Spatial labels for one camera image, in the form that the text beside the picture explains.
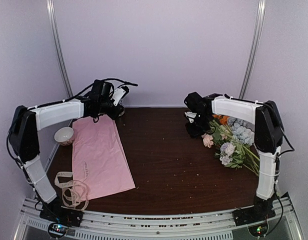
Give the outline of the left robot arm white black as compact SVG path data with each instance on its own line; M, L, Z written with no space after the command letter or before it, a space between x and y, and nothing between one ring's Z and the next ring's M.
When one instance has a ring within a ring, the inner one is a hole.
M60 197L51 185L40 159L38 133L47 127L80 118L98 122L103 115L118 118L124 111L121 100L129 93L131 83L118 78L96 79L67 99L32 107L19 105L7 131L6 149L23 171L25 179L43 204L43 210L55 222L66 217Z

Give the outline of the blue fake hydrangea stem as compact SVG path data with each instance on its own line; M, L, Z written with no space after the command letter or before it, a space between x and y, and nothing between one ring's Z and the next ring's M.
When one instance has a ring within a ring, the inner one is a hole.
M234 139L248 146L254 143L254 132L249 128L247 121L230 116L227 124L231 128Z

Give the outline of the orange fake flower stem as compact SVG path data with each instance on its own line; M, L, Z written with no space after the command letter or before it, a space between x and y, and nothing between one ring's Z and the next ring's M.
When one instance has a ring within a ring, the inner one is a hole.
M227 115L213 115L214 119L216 119L221 125L226 125L228 123L229 116Z

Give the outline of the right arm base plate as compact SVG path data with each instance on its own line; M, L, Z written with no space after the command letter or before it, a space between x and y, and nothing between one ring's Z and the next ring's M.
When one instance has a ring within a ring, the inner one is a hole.
M247 208L238 208L232 212L236 226L249 225L256 222L265 221L268 218L276 216L274 210L269 210L266 213L257 212L254 206Z

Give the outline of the purple fake flower bunch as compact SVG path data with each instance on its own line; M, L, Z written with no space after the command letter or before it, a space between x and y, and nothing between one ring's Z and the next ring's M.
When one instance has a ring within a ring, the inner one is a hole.
M206 134L213 136L216 148L215 157L226 168L241 169L247 168L256 176L259 176L260 158L252 150L252 146L242 144L234 139L231 128L228 124L220 124L216 119L209 122L211 130Z

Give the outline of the pink wrapping paper sheet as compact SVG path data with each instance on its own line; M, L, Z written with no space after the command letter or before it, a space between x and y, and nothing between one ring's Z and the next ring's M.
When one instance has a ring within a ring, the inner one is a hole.
M114 120L106 115L96 123L90 117L80 118L72 128L73 179L87 185L88 200L135 188Z

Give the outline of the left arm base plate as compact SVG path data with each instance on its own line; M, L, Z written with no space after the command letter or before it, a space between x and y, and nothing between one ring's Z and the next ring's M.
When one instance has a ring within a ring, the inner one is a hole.
M62 208L60 213L51 213L49 210L41 210L39 217L48 221L61 223L68 227L80 227L83 212Z

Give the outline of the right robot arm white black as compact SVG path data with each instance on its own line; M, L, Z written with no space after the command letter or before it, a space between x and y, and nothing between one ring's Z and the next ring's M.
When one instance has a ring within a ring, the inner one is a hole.
M260 221L269 213L280 172L284 127L275 102L192 92L184 104L190 137L201 138L206 148L215 147L224 167L246 167L259 178L250 217Z

